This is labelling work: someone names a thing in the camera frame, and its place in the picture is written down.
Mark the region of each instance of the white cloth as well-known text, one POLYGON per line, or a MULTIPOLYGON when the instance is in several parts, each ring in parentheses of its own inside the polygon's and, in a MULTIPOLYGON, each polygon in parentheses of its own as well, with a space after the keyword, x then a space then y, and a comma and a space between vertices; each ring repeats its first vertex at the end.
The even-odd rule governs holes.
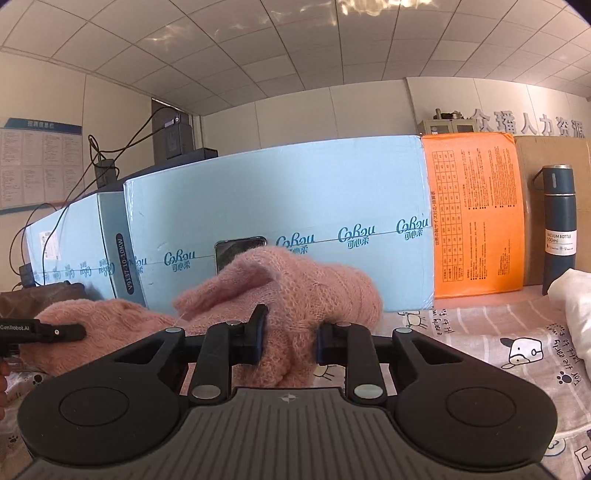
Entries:
POLYGON ((591 377, 591 274, 568 269, 552 282, 548 297, 564 312, 574 348, 591 377))

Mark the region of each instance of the light blue box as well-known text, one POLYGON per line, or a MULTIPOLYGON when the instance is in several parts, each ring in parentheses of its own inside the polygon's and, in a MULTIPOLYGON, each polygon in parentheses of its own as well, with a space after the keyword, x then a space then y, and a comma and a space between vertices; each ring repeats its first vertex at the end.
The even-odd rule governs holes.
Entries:
POLYGON ((363 270, 387 311, 433 303, 430 197, 416 136, 228 155, 128 180, 124 191, 150 309, 174 313, 181 292, 216 275, 217 242, 252 236, 363 270))
POLYGON ((58 210, 26 230, 35 280, 41 285, 79 282, 92 300, 124 299, 145 306, 123 192, 95 193, 74 202, 46 240, 61 213, 58 210))

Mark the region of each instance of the smartphone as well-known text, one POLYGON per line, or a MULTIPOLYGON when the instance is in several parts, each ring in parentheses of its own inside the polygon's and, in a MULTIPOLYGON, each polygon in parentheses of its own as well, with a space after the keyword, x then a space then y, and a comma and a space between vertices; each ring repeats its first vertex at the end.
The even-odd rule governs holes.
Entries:
POLYGON ((267 239, 263 236, 252 236, 238 240, 223 240, 215 245, 216 270, 220 273, 237 255, 256 247, 263 247, 267 239))

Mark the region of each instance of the notice paper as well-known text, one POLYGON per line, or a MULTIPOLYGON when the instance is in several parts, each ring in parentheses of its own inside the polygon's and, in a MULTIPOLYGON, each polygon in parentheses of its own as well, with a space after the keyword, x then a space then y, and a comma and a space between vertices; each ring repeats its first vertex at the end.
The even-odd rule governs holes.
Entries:
MULTIPOLYGON (((60 204, 82 170, 82 127, 9 118, 0 128, 0 209, 60 204)), ((81 181, 70 199, 84 186, 81 181)))

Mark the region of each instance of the metal pin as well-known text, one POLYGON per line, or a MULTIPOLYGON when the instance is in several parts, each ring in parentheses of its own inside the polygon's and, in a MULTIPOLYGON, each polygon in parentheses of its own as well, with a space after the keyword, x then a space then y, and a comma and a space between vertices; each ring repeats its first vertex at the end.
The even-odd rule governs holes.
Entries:
POLYGON ((220 396, 222 391, 215 385, 198 385, 192 391, 191 395, 200 400, 212 400, 220 396))
POLYGON ((371 383, 366 383, 362 385, 357 385, 353 390, 353 393, 357 395, 359 398, 366 398, 371 400, 373 398, 379 398, 382 396, 384 391, 381 387, 377 385, 373 385, 371 383))

